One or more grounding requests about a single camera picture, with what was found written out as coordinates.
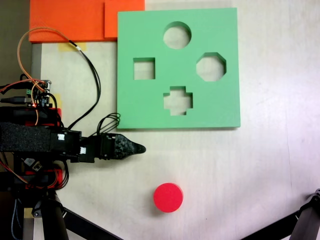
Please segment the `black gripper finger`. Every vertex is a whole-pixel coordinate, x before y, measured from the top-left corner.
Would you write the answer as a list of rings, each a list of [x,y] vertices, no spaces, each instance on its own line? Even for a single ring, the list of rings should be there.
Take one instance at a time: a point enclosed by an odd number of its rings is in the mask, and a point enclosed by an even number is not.
[[[143,154],[146,147],[135,143],[122,134],[116,134],[114,141],[114,159],[123,160],[132,155]]]

